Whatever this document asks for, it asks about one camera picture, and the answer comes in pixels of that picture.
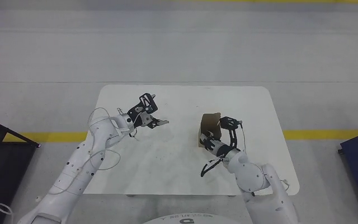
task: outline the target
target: cable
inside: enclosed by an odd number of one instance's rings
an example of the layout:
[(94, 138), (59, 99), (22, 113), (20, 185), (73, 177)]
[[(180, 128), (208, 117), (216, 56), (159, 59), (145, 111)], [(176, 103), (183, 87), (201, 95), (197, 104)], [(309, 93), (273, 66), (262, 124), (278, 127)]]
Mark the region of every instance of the cable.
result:
[(290, 188), (290, 184), (289, 184), (289, 182), (286, 180), (286, 179), (284, 179), (284, 180), (281, 180), (284, 184), (286, 184), (287, 185), (287, 188), (285, 189), (286, 191)]
[[(91, 130), (90, 120), (92, 120), (92, 115), (93, 115), (94, 112), (95, 112), (96, 110), (98, 110), (98, 109), (103, 109), (103, 110), (107, 113), (107, 118), (106, 118), (106, 119), (110, 119), (110, 114), (108, 113), (108, 111), (107, 111), (105, 108), (95, 108), (95, 109), (90, 113), (90, 115), (89, 115), (89, 117), (88, 117), (88, 120), (87, 120), (87, 125), (88, 125), (89, 132), (91, 133), (91, 135), (92, 135), (92, 137), (93, 137), (93, 141), (92, 141), (92, 146), (91, 146), (90, 153), (93, 152), (93, 147), (95, 146), (95, 134), (94, 134), (93, 131)], [(119, 129), (119, 128), (117, 128), (112, 122), (111, 122), (111, 124), (113, 125), (113, 127), (114, 127), (115, 129)], [(110, 151), (110, 152), (113, 152), (113, 153), (117, 154), (117, 155), (119, 156), (118, 162), (117, 162), (116, 164), (114, 164), (113, 166), (111, 166), (111, 167), (108, 167), (108, 168), (105, 168), (105, 169), (97, 169), (97, 168), (93, 165), (93, 163), (92, 163), (92, 157), (94, 157), (95, 155), (97, 155), (97, 154), (100, 153), (100, 152), (105, 152), (105, 151)], [(75, 181), (75, 179), (77, 178), (77, 176), (82, 172), (83, 167), (85, 166), (85, 164), (86, 164), (88, 161), (90, 161), (90, 162), (91, 162), (91, 165), (92, 165), (95, 169), (97, 169), (97, 170), (109, 170), (109, 169), (115, 167), (116, 165), (118, 165), (119, 162), (120, 162), (120, 160), (121, 160), (121, 154), (119, 154), (118, 152), (113, 151), (113, 150), (108, 150), (108, 149), (100, 150), (100, 151), (96, 152), (95, 154), (91, 155), (91, 156), (83, 163), (83, 165), (82, 165), (80, 168), (78, 168), (78, 172), (77, 172), (76, 176), (73, 178), (73, 180), (71, 181), (71, 183), (70, 183), (64, 190), (62, 190), (62, 191), (60, 191), (60, 192), (57, 192), (57, 193), (48, 193), (48, 194), (58, 195), (58, 194), (62, 194), (62, 193), (64, 193), (64, 192), (66, 192), (66, 191), (71, 187), (71, 185), (73, 184), (73, 182)]]
[(242, 122), (239, 124), (241, 127), (241, 131), (242, 131), (242, 136), (244, 138), (244, 151), (246, 152), (246, 139), (245, 139), (245, 131), (244, 131), (244, 127), (242, 126)]
[(6, 204), (3, 204), (3, 203), (0, 203), (0, 206), (5, 207), (8, 210), (8, 212), (7, 212), (7, 211), (5, 211), (5, 210), (0, 208), (0, 212), (11, 216), (11, 224), (13, 224), (13, 217), (14, 217), (15, 214), (12, 212), (12, 209), (9, 206), (7, 206)]

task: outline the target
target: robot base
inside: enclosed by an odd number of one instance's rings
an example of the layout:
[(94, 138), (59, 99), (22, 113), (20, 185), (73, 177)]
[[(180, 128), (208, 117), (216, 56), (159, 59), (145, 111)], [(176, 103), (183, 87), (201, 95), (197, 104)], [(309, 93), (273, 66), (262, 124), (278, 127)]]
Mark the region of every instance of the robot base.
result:
[(156, 218), (144, 224), (239, 224), (236, 221), (230, 220), (222, 216), (216, 216), (214, 214), (203, 213), (183, 213), (172, 214), (170, 216), (164, 216)]

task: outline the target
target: cardboard box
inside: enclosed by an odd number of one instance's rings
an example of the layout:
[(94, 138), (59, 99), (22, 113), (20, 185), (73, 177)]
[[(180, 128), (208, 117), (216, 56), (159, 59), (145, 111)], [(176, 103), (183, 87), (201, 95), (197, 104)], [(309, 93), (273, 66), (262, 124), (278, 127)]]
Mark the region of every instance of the cardboard box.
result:
[(222, 132), (220, 129), (220, 117), (221, 113), (215, 114), (203, 114), (200, 122), (199, 135), (198, 135), (198, 146), (204, 148), (202, 144), (200, 144), (200, 135), (207, 130), (214, 134), (214, 138), (220, 140), (222, 137)]

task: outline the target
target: yellow floor stripe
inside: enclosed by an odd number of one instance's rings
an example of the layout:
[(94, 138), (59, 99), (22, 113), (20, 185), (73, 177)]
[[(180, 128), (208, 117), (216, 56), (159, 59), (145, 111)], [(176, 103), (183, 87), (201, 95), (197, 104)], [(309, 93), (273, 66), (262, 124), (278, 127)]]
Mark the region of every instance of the yellow floor stripe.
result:
[(358, 130), (284, 130), (286, 140), (350, 139)]
[[(284, 130), (286, 140), (350, 139), (358, 136), (358, 130)], [(28, 132), (23, 136), (35, 142), (82, 142), (87, 132)], [(8, 134), (5, 142), (17, 142), (18, 138)]]
[[(27, 132), (21, 134), (35, 142), (82, 142), (86, 139), (87, 132)], [(4, 142), (18, 140), (17, 137), (7, 134)]]

